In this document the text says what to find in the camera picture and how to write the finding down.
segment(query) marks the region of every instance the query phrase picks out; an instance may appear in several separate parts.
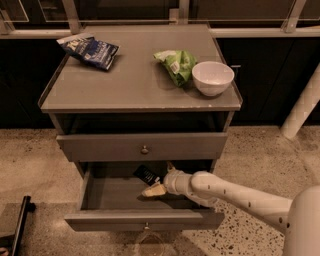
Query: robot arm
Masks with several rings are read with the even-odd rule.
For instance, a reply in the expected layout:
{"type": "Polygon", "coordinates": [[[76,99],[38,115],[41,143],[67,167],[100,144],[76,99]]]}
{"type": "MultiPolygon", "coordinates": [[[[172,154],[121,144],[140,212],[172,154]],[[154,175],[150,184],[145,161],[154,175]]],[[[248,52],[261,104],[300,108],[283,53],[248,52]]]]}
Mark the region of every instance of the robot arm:
{"type": "Polygon", "coordinates": [[[213,207],[221,198],[284,233],[283,255],[320,255],[320,186],[307,188],[290,200],[222,180],[212,173],[187,174],[171,166],[164,184],[144,192],[145,196],[181,194],[206,207],[213,207]]]}
{"type": "Polygon", "coordinates": [[[169,193],[183,194],[206,207],[213,207],[217,198],[223,199],[282,233],[286,230],[290,199],[237,185],[204,171],[191,175],[171,169],[164,186],[169,193]]]}

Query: plastic bag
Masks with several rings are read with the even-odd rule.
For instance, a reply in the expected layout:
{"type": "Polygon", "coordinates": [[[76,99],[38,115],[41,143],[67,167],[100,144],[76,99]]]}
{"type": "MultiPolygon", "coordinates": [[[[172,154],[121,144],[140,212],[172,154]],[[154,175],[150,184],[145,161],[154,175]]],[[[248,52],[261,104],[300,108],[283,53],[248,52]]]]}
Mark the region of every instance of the plastic bag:
{"type": "Polygon", "coordinates": [[[167,69],[174,84],[178,87],[186,84],[196,64],[195,57],[188,51],[168,50],[153,55],[167,69]]]}

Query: bowl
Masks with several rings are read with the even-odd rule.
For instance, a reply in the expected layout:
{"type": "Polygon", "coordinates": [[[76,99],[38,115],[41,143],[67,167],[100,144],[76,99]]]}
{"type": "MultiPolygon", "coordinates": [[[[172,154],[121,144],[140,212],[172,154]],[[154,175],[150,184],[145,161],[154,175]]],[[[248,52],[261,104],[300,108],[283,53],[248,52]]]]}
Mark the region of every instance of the bowl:
{"type": "Polygon", "coordinates": [[[229,87],[234,79],[234,72],[223,63],[205,61],[193,67],[192,77],[195,86],[202,94],[216,96],[229,87]]]}

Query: closed drawer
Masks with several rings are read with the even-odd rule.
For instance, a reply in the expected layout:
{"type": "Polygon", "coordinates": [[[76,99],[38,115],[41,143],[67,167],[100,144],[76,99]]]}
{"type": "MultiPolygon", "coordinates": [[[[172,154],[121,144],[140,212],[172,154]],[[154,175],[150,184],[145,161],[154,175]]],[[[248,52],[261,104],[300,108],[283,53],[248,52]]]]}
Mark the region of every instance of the closed drawer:
{"type": "MultiPolygon", "coordinates": [[[[79,208],[65,216],[75,231],[183,230],[217,228],[224,215],[199,207],[184,196],[144,198],[147,185],[133,175],[140,163],[89,163],[79,208]]],[[[166,162],[150,162],[159,176],[166,162]]]]}
{"type": "Polygon", "coordinates": [[[69,161],[149,161],[217,159],[226,133],[59,135],[69,161]]]}

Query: speckled floor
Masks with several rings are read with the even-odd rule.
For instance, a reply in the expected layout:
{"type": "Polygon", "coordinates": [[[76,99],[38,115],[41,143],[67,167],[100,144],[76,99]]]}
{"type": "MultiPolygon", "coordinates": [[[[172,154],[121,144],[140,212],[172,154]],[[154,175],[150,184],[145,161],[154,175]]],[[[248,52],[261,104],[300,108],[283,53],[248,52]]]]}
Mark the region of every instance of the speckled floor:
{"type": "MultiPolygon", "coordinates": [[[[281,255],[284,237],[218,201],[216,230],[75,232],[64,221],[79,198],[81,178],[55,141],[54,130],[0,130],[0,236],[14,231],[26,194],[28,215],[20,255],[281,255]]],[[[230,127],[215,173],[228,181],[293,198],[320,182],[320,128],[288,140],[275,126],[230,127]]]]}

